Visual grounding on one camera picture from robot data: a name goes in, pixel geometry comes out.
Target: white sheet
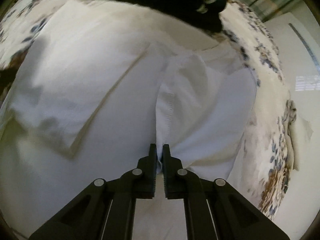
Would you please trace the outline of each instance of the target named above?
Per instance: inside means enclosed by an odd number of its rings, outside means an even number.
[[[147,57],[151,42],[124,22],[104,14],[97,17],[99,13],[71,0],[52,17],[1,108],[1,130],[13,117],[46,143],[74,154],[103,98],[130,67]]]
[[[227,179],[253,107],[256,81],[250,69],[241,69],[228,41],[206,52],[206,61],[190,54],[169,63],[156,104],[157,152],[161,160],[162,145],[168,143],[184,168],[205,179]],[[223,72],[217,71],[221,63]]]

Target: black object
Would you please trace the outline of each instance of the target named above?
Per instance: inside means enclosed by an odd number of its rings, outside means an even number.
[[[209,10],[199,13],[196,10],[202,5],[202,0],[116,0],[150,7],[165,14],[174,16],[194,27],[212,33],[220,32],[222,24],[217,11]]]
[[[206,4],[209,11],[216,10],[222,12],[227,6],[227,0],[216,0],[214,3]]]
[[[163,146],[164,190],[183,199],[189,240],[288,240],[288,236],[223,179],[200,179]],[[136,199],[155,194],[156,145],[119,179],[97,179],[29,240],[130,240]]]

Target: bed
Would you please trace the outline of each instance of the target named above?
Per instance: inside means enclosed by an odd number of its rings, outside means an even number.
[[[10,87],[14,82],[17,82],[14,81],[16,73],[29,49],[36,41],[41,30],[50,22],[51,17],[68,1],[70,0],[19,0],[1,21],[0,66],[2,70],[0,76],[0,99],[2,114],[5,113],[5,106],[10,102],[7,96]],[[105,0],[76,1],[91,8],[112,3]],[[297,118],[295,104],[290,98],[289,89],[281,71],[281,62],[277,56],[279,53],[278,48],[273,41],[271,33],[255,13],[238,0],[228,0],[226,9],[220,13],[220,19],[223,31],[221,33],[205,32],[197,43],[201,46],[203,42],[205,45],[202,45],[208,47],[212,42],[214,47],[217,44],[227,42],[238,53],[244,68],[249,69],[254,75],[256,86],[255,102],[238,145],[238,153],[233,160],[233,168],[226,179],[272,220],[289,186],[290,172],[298,166],[294,158],[297,152],[293,150],[291,141],[291,127],[295,125]],[[190,38],[187,42],[191,44],[192,39]],[[92,120],[92,125],[97,122],[97,120]],[[16,231],[28,236],[52,216],[58,207],[62,207],[82,189],[81,185],[71,186],[72,179],[82,180],[82,184],[86,185],[96,174],[94,171],[86,170],[86,174],[83,176],[72,175],[72,170],[75,171],[76,167],[70,171],[62,172],[64,167],[68,167],[67,163],[72,162],[70,158],[64,159],[57,171],[50,170],[49,163],[55,163],[54,157],[50,155],[57,155],[56,152],[46,153],[45,158],[47,158],[47,161],[44,164],[44,156],[42,159],[36,160],[41,148],[37,153],[32,153],[33,149],[28,148],[26,141],[27,139],[33,139],[23,137],[23,131],[19,124],[14,123],[12,120],[2,121],[0,129],[2,135],[0,143],[3,145],[0,185],[1,191],[6,192],[1,195],[0,207],[7,223]],[[88,144],[90,147],[93,147],[94,143],[101,143],[101,140],[93,139],[92,135],[85,140],[92,140]],[[20,144],[17,151],[19,154],[15,157],[9,156],[7,154],[9,152],[8,148],[4,147],[10,143]],[[142,156],[144,156],[143,152],[146,152],[145,149],[147,148],[148,143],[146,143],[145,147],[139,148]],[[116,160],[110,161],[115,161],[115,166],[117,163],[120,165],[120,162]],[[8,163],[9,166],[12,165],[17,169],[26,168],[26,170],[22,172],[15,171],[13,168],[8,167]],[[129,168],[131,168],[130,165],[125,166],[123,171]],[[46,174],[47,169],[53,172],[54,179],[47,178],[50,174],[50,172]],[[31,208],[24,209],[27,203],[21,202],[23,194],[28,194],[28,187],[16,184],[9,190],[6,189],[11,183],[10,176],[14,176],[16,172],[19,173],[17,179],[19,176],[23,176],[24,172],[31,172],[31,177],[35,182],[43,183],[44,187],[51,184],[48,191],[38,192],[39,197],[32,201],[31,206],[36,206],[36,202],[41,202],[40,206],[44,209],[46,199],[58,203],[55,206],[48,207],[48,210],[40,215],[33,214],[30,218],[29,227],[22,224],[30,216]],[[116,178],[122,173],[122,170],[119,169],[114,171],[112,176]],[[71,188],[70,192],[58,193],[61,190],[61,187],[58,186],[59,183],[64,187],[68,185]],[[31,195],[34,196],[35,194],[37,194],[37,189]],[[18,202],[21,203],[14,207],[13,203]]]

